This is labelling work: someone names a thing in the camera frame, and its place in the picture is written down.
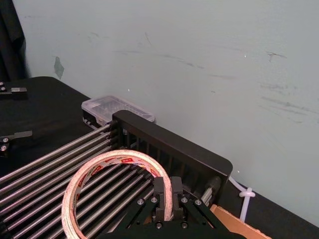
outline bolt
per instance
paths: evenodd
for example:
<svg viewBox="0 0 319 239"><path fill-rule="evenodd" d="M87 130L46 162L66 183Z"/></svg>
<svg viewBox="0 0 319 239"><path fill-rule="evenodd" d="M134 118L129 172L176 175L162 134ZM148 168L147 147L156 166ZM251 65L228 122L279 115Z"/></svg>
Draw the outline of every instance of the bolt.
<svg viewBox="0 0 319 239"><path fill-rule="evenodd" d="M188 202L188 199L186 198L186 197L183 197L183 198L181 198L181 200L180 200L182 203L187 203Z"/></svg>
<svg viewBox="0 0 319 239"><path fill-rule="evenodd" d="M196 200L195 200L195 204L196 204L196 205L200 205L200 204L201 204L201 201L200 201L199 199L196 199Z"/></svg>
<svg viewBox="0 0 319 239"><path fill-rule="evenodd" d="M157 199L156 197L152 197L152 198L151 198L151 202L152 202L152 203L157 203L157 202L158 202L158 199Z"/></svg>
<svg viewBox="0 0 319 239"><path fill-rule="evenodd" d="M161 223L156 223L156 228L157 229L161 229L163 227L163 225Z"/></svg>
<svg viewBox="0 0 319 239"><path fill-rule="evenodd" d="M138 199L138 204L139 205L143 205L144 204L144 200L142 198Z"/></svg>
<svg viewBox="0 0 319 239"><path fill-rule="evenodd" d="M185 222L181 223L180 226L181 226L181 228L183 228L183 229L188 228L188 224L185 223Z"/></svg>

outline roll of tape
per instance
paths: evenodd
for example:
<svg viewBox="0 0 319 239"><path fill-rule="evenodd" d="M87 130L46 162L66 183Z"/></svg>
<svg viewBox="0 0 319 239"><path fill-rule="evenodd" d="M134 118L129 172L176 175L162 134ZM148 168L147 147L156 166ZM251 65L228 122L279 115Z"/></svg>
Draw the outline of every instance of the roll of tape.
<svg viewBox="0 0 319 239"><path fill-rule="evenodd" d="M86 239L76 221L76 203L86 182L103 168L117 163L136 164L154 177L163 177L165 211L164 219L169 221L172 212L171 183L163 167L148 155L133 150L114 150L103 153L85 163L73 176L62 201L62 225L68 239Z"/></svg>

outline brown cardboard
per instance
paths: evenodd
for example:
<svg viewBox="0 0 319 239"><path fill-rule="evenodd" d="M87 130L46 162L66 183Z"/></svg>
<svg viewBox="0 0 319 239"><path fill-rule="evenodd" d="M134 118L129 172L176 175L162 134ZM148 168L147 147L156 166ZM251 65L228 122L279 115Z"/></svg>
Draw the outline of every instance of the brown cardboard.
<svg viewBox="0 0 319 239"><path fill-rule="evenodd" d="M241 234L247 239L271 239L270 237L261 233L259 230L254 229L246 223L243 223L241 220L230 214L222 207L213 205L210 210L233 233Z"/></svg>

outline black table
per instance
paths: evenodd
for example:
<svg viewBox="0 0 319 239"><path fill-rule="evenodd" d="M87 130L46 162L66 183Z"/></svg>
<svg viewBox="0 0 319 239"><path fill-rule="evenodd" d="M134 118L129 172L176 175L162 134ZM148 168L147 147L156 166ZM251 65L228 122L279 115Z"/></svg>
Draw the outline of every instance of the black table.
<svg viewBox="0 0 319 239"><path fill-rule="evenodd" d="M27 87L26 101L0 101L0 135L33 131L33 140L14 147L3 160L3 176L91 131L82 121L81 104L88 97L51 77L10 82L7 87ZM227 183L219 205L240 215L243 199ZM318 239L319 228L258 195L249 203L246 223L273 239Z"/></svg>

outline clear plastic box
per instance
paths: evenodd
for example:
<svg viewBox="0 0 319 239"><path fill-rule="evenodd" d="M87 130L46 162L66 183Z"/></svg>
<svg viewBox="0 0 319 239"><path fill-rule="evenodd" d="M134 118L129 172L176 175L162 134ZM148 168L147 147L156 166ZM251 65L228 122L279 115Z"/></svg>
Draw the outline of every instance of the clear plastic box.
<svg viewBox="0 0 319 239"><path fill-rule="evenodd" d="M127 100L115 96L105 96L84 101L81 107L84 111L83 121L91 127L93 127L92 122L88 122L88 118L91 118L91 116L95 118L98 125L103 126L112 121L112 114L121 110L131 111L151 122L155 121L155 117L151 113Z"/></svg>

